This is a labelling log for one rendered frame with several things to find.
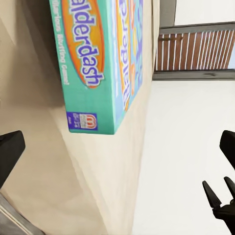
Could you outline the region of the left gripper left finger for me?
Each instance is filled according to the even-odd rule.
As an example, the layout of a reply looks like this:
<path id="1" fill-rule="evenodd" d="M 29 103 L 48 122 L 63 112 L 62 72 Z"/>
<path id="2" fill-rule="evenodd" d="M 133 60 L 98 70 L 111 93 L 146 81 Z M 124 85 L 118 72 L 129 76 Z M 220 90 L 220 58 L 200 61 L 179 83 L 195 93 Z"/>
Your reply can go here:
<path id="1" fill-rule="evenodd" d="M 25 150 L 21 130 L 0 136 L 0 189 Z"/>

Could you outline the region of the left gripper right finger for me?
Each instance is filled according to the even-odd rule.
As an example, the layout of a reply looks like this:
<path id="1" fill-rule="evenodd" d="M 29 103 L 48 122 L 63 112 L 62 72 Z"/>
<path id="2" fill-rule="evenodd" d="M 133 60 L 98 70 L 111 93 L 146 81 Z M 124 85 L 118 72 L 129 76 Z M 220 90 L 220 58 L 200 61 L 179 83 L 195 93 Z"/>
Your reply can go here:
<path id="1" fill-rule="evenodd" d="M 219 147 L 235 169 L 235 132 L 224 130 Z"/>

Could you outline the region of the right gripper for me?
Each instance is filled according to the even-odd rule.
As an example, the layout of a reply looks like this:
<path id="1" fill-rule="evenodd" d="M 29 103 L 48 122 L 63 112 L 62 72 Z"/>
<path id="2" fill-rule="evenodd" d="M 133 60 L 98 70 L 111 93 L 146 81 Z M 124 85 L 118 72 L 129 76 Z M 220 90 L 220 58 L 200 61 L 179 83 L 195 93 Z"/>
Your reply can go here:
<path id="1" fill-rule="evenodd" d="M 229 188 L 230 193 L 232 194 L 232 197 L 235 201 L 235 183 L 228 176 L 224 177 L 224 181 L 226 182 L 226 185 Z M 226 225 L 228 226 L 231 234 L 235 235 L 235 205 L 227 204 L 221 207 L 221 201 L 206 181 L 203 181 L 203 186 L 211 208 L 213 208 L 213 215 L 216 219 L 223 219 Z"/>

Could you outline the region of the board game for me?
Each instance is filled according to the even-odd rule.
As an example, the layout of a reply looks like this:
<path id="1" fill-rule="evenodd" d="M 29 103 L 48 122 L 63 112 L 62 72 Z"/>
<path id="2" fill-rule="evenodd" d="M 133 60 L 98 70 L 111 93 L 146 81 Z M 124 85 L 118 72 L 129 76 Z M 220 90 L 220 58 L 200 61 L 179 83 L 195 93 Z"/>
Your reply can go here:
<path id="1" fill-rule="evenodd" d="M 70 133 L 114 135 L 142 85 L 143 0 L 49 0 Z"/>

